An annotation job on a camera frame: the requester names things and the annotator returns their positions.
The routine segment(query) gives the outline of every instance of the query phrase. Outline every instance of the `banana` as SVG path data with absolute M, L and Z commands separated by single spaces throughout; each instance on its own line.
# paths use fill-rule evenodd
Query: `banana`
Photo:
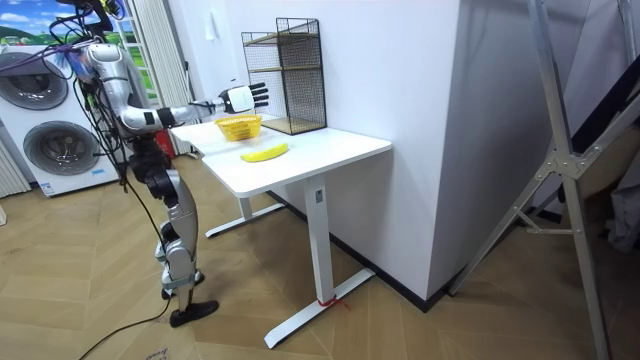
M 289 150 L 289 145 L 287 145 L 287 143 L 282 143 L 272 147 L 271 149 L 241 155 L 240 158 L 246 162 L 265 161 L 278 157 L 286 153 L 287 150 Z

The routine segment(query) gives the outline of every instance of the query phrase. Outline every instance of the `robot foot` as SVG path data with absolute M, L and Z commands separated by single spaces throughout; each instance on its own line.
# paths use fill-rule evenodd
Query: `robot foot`
M 203 303 L 191 303 L 183 313 L 180 313 L 180 310 L 174 310 L 169 317 L 169 325 L 175 328 L 188 322 L 202 319 L 218 310 L 218 306 L 220 306 L 220 304 L 218 304 L 216 300 Z
M 204 274 L 198 271 L 198 276 L 196 276 L 196 283 L 194 286 L 197 286 L 203 281 L 204 281 Z M 165 289 L 160 289 L 160 296 L 162 296 L 162 300 L 169 300 L 170 298 L 176 296 L 176 292 L 172 291 L 171 294 L 168 294 Z

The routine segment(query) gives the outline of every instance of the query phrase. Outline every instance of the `washing machine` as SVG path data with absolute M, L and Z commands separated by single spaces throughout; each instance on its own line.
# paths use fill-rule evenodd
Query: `washing machine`
M 10 46 L 0 68 L 44 48 Z M 0 118 L 47 196 L 118 179 L 109 159 L 97 156 L 103 151 L 74 95 L 71 70 L 58 65 L 49 56 L 0 73 Z

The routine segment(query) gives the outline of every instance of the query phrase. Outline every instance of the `white desk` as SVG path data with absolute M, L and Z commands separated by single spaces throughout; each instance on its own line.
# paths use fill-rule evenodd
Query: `white desk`
M 196 147 L 203 154 L 202 161 L 207 168 L 238 198 L 242 218 L 209 230 L 207 237 L 283 206 L 276 204 L 253 213 L 249 196 L 298 180 L 304 181 L 318 301 L 271 330 L 265 337 L 269 348 L 327 309 L 333 304 L 332 299 L 342 298 L 374 275 L 370 269 L 364 269 L 338 287 L 333 286 L 324 173 L 390 150 L 389 141 L 329 128 L 289 136 L 263 127 L 258 137 L 237 142 L 227 141 L 214 123 L 184 126 L 171 131 L 178 139 Z M 275 159 L 259 163 L 240 159 L 240 155 L 283 142 L 289 145 L 289 151 Z

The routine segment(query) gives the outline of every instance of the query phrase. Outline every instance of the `desk top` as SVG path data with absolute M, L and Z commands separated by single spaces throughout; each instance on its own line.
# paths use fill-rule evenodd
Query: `desk top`
M 236 197 L 246 198 L 391 149 L 391 142 L 325 128 L 290 136 L 262 127 L 260 135 L 228 141 L 215 123 L 182 126 L 171 132 L 204 155 L 202 161 Z M 240 159 L 287 143 L 283 155 L 257 163 Z

